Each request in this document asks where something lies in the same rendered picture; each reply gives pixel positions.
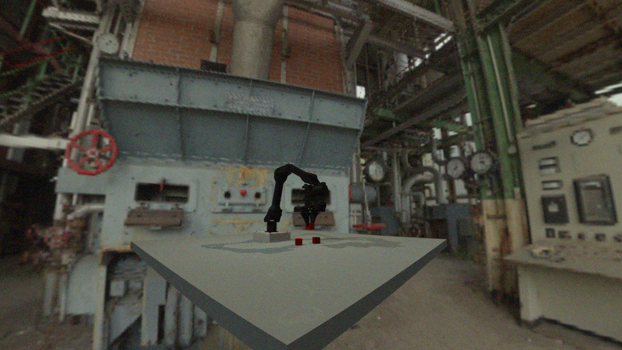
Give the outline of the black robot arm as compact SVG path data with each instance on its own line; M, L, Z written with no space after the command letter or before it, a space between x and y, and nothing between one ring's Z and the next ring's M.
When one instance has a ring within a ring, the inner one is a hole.
M271 204L270 209L267 212L266 217L264 218L264 222L267 222L267 232L277 232L277 222L280 221L280 217L282 216L282 209L280 209L280 201L282 195L283 184L286 182L287 177L294 173L299 176L302 181L305 183L302 188L305 188L305 196L320 196L327 195L328 187L326 182L319 182L317 175L307 173L302 169L295 167L292 164L286 164L274 170L274 195L273 195L273 203ZM314 208L317 210L324 210L326 208L326 202L318 202L318 200L310 202L310 209Z

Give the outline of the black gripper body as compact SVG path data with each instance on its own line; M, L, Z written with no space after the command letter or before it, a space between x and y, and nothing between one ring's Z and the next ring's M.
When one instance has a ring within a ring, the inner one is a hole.
M305 201L305 206L303 207L295 207L294 208L294 212L301 212L301 213L309 213L309 211L311 211L311 213L318 213L318 212L325 212L324 210L317 210L317 209L310 209L310 202L313 199L313 201L316 201L317 198L315 198L315 196L305 196L304 201Z

